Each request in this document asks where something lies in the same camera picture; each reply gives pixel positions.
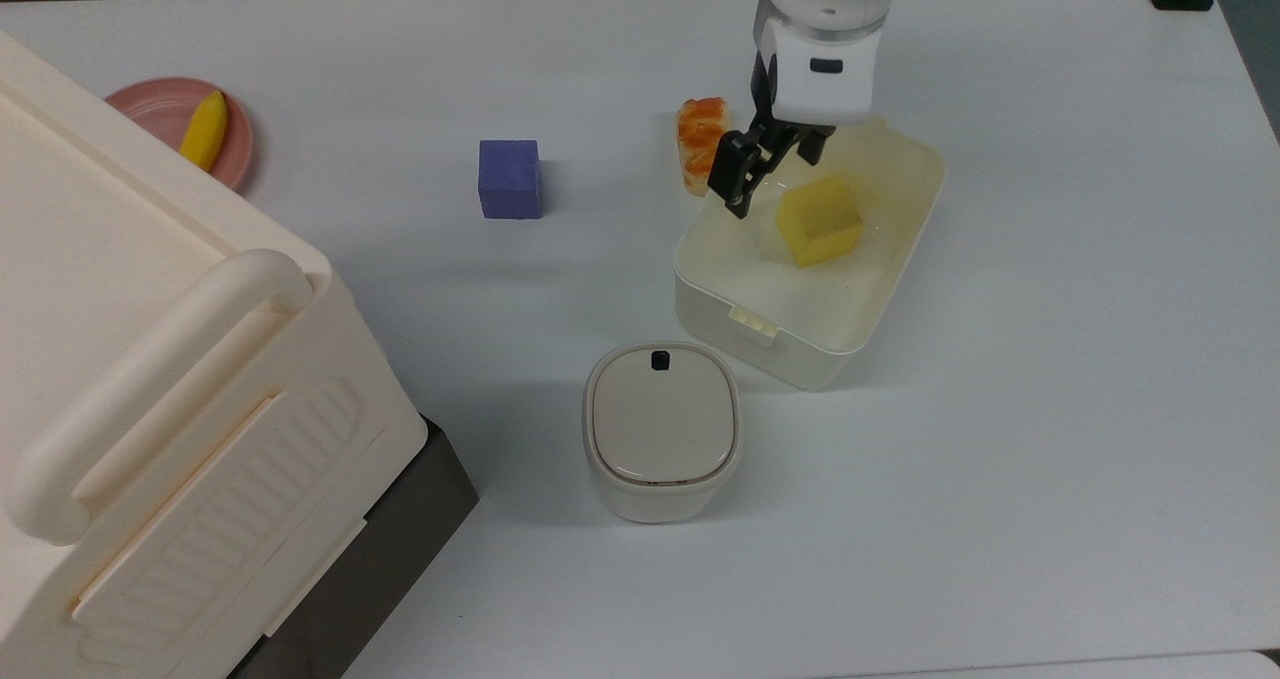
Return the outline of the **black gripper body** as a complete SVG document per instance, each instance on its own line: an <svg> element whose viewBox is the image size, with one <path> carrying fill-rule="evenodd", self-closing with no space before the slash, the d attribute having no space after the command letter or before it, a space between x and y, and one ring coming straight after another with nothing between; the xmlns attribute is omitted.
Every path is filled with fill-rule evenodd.
<svg viewBox="0 0 1280 679"><path fill-rule="evenodd" d="M759 131L758 143L768 152L787 152L796 149L797 132L803 128L832 127L809 126L776 118L772 108L773 88L769 68L763 56L756 54L751 73L751 100L755 108L751 129Z"/></svg>

